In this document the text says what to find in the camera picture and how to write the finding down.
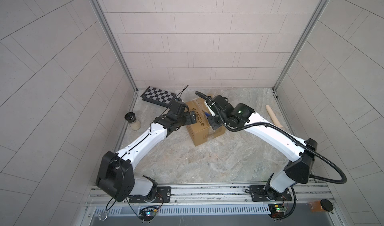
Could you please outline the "brown cardboard express box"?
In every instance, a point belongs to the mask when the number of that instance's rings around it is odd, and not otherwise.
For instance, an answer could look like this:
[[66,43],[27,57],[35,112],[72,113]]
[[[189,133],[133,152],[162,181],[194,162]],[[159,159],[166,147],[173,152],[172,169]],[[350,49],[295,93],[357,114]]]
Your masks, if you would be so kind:
[[190,111],[195,112],[197,120],[195,124],[187,126],[187,130],[195,147],[225,134],[225,128],[220,127],[218,130],[213,130],[210,126],[208,117],[206,116],[206,113],[210,115],[210,112],[202,98],[188,101],[187,106]]

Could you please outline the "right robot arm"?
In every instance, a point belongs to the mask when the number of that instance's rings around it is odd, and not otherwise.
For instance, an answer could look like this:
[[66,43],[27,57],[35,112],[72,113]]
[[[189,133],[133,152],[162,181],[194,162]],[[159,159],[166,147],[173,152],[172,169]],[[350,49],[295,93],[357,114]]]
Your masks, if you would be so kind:
[[205,105],[211,115],[208,117],[213,129],[224,126],[231,132],[245,131],[264,140],[288,160],[288,164],[277,174],[272,174],[264,186],[265,195],[277,201],[291,186],[309,181],[315,155],[300,147],[306,146],[303,139],[296,138],[265,120],[253,108],[239,103],[233,107],[220,95],[208,97]]

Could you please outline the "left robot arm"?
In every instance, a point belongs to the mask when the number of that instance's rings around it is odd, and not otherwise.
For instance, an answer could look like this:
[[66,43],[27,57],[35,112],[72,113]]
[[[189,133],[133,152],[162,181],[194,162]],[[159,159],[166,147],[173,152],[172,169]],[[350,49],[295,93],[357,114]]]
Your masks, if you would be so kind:
[[135,141],[116,153],[104,154],[101,160],[96,186],[117,202],[126,198],[153,201],[158,184],[147,176],[135,176],[138,163],[150,150],[182,126],[193,125],[197,117],[182,101],[171,104],[166,114],[154,119],[149,128]]

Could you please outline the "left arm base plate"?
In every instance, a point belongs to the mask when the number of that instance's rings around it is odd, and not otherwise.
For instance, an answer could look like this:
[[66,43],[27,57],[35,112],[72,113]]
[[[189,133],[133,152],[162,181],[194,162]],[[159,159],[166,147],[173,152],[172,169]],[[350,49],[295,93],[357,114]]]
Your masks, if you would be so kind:
[[129,203],[169,203],[171,197],[171,187],[155,187],[150,190],[149,194],[146,196],[142,195],[132,195],[129,196]]

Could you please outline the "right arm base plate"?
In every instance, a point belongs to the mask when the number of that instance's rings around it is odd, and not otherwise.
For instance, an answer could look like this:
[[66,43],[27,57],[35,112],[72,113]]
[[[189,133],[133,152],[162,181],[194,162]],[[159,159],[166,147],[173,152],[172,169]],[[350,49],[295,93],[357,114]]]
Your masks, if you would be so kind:
[[253,202],[282,202],[292,201],[293,197],[289,189],[279,193],[273,189],[265,189],[265,185],[252,185],[245,189],[245,193],[251,195]]

